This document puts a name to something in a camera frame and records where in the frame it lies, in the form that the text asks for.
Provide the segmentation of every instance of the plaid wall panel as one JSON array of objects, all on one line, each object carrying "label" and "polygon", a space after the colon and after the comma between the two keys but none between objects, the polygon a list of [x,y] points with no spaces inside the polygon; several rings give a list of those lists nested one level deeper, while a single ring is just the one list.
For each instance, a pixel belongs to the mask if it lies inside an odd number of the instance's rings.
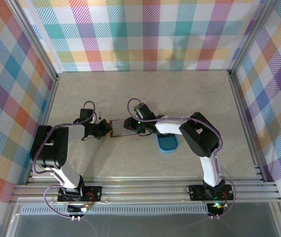
[{"label": "plaid wall panel", "polygon": [[260,158],[281,194],[281,0],[237,72]]},{"label": "plaid wall panel", "polygon": [[52,79],[0,0],[0,230],[14,185],[23,181]]},{"label": "plaid wall panel", "polygon": [[69,72],[228,69],[264,0],[31,2],[20,0],[53,63]]}]

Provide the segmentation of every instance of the black bracket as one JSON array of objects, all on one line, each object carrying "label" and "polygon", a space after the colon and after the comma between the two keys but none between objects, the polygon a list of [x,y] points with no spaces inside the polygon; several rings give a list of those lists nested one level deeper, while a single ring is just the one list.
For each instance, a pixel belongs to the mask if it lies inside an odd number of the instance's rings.
[{"label": "black bracket", "polygon": [[65,195],[62,190],[58,189],[57,202],[80,201],[80,202],[97,202],[101,201],[102,186],[83,186],[82,196]]},{"label": "black bracket", "polygon": [[234,199],[233,189],[229,184],[223,186],[223,188],[218,192],[218,195],[216,195],[215,199],[210,199],[207,196],[204,185],[189,185],[187,186],[187,192],[190,195],[191,201],[225,201],[226,199]]}]

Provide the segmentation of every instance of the colorful plaid backdrop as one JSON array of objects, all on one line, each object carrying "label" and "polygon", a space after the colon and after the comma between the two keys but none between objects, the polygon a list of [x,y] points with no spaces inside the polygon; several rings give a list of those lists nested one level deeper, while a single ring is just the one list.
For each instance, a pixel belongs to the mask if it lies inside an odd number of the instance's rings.
[{"label": "colorful plaid backdrop", "polygon": [[237,75],[259,155],[281,194],[281,0]]},{"label": "colorful plaid backdrop", "polygon": [[0,229],[14,185],[26,174],[52,79],[4,0],[0,0]]},{"label": "colorful plaid backdrop", "polygon": [[181,71],[228,69],[263,1],[20,3],[53,63],[64,71]]}]

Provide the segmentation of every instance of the purple cable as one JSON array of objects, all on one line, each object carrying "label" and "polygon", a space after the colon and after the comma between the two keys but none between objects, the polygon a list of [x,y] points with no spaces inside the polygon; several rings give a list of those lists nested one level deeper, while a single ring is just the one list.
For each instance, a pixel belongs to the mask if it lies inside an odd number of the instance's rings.
[{"label": "purple cable", "polygon": [[58,211],[56,211],[55,209],[53,209],[53,208],[49,205],[49,203],[47,202],[47,200],[46,200],[46,194],[47,194],[48,190],[51,189],[51,188],[61,188],[61,187],[65,184],[64,180],[60,177],[60,175],[58,175],[57,173],[55,173],[55,172],[52,171],[52,170],[37,171],[37,170],[36,170],[36,162],[37,162],[37,159],[38,159],[38,157],[39,157],[39,155],[40,155],[40,153],[41,153],[43,147],[45,146],[46,142],[48,141],[48,139],[50,138],[50,136],[52,135],[53,131],[54,131],[56,128],[61,127],[61,126],[81,125],[81,124],[83,124],[83,123],[89,121],[89,120],[95,115],[95,104],[94,104],[94,102],[93,102],[93,101],[86,101],[86,102],[84,103],[84,105],[83,105],[83,108],[85,108],[85,105],[86,105],[87,103],[91,103],[91,104],[93,105],[93,113],[92,113],[92,115],[91,115],[89,118],[87,118],[86,120],[82,121],[82,122],[77,122],[77,123],[63,123],[63,124],[58,124],[58,125],[53,126],[52,129],[51,129],[51,130],[49,131],[49,133],[47,134],[47,136],[46,136],[46,138],[44,139],[44,141],[42,142],[42,144],[41,144],[41,146],[39,147],[38,151],[36,152],[36,155],[35,155],[34,160],[33,160],[33,167],[32,167],[32,168],[33,168],[33,172],[34,172],[35,174],[51,173],[51,174],[54,174],[54,175],[57,177],[57,179],[61,182],[61,185],[51,185],[51,186],[49,186],[49,187],[43,192],[43,200],[44,200],[44,202],[46,203],[46,205],[48,206],[48,208],[49,208],[50,210],[52,210],[52,211],[53,211],[54,213],[56,213],[57,215],[59,215],[59,216],[61,216],[61,217],[68,218],[68,219],[72,219],[72,218],[69,217],[69,216],[66,216],[66,215],[64,215],[64,214],[61,214],[60,212],[58,212]]},{"label": "purple cable", "polygon": [[218,137],[218,139],[219,139],[219,147],[218,147],[218,149],[214,152],[214,163],[215,163],[216,172],[219,174],[219,176],[220,176],[223,180],[225,180],[225,181],[231,183],[231,186],[232,186],[233,191],[234,191],[234,194],[235,194],[235,195],[234,195],[233,202],[232,202],[231,206],[229,207],[229,209],[228,209],[227,211],[225,211],[225,213],[219,215],[218,218],[221,217],[221,216],[224,216],[224,215],[226,215],[228,212],[230,212],[230,210],[232,209],[232,207],[234,206],[235,201],[236,201],[236,187],[235,187],[234,183],[233,183],[230,179],[225,178],[225,177],[219,172],[217,154],[218,154],[218,152],[223,148],[223,139],[221,138],[221,135],[216,131],[216,129],[214,129],[214,128],[213,128],[212,126],[210,126],[209,124],[207,124],[207,123],[205,123],[205,122],[203,122],[203,121],[201,121],[201,120],[199,120],[199,119],[196,119],[196,118],[173,118],[173,117],[165,117],[165,118],[156,118],[156,119],[150,119],[150,120],[139,119],[139,118],[137,118],[135,115],[133,115],[132,112],[131,112],[130,109],[129,109],[129,104],[130,104],[130,102],[133,101],[133,100],[137,100],[139,103],[141,103],[141,101],[140,101],[139,99],[137,99],[137,98],[131,98],[131,99],[128,101],[128,103],[127,103],[127,110],[128,110],[128,112],[129,112],[130,116],[131,116],[133,119],[137,120],[137,121],[140,121],[140,122],[159,122],[159,121],[164,121],[164,120],[170,120],[170,121],[188,121],[188,120],[192,120],[192,121],[194,121],[194,122],[198,122],[198,123],[204,125],[204,126],[207,127],[209,130],[211,130],[213,133],[215,133],[215,135],[216,135],[216,136]]}]

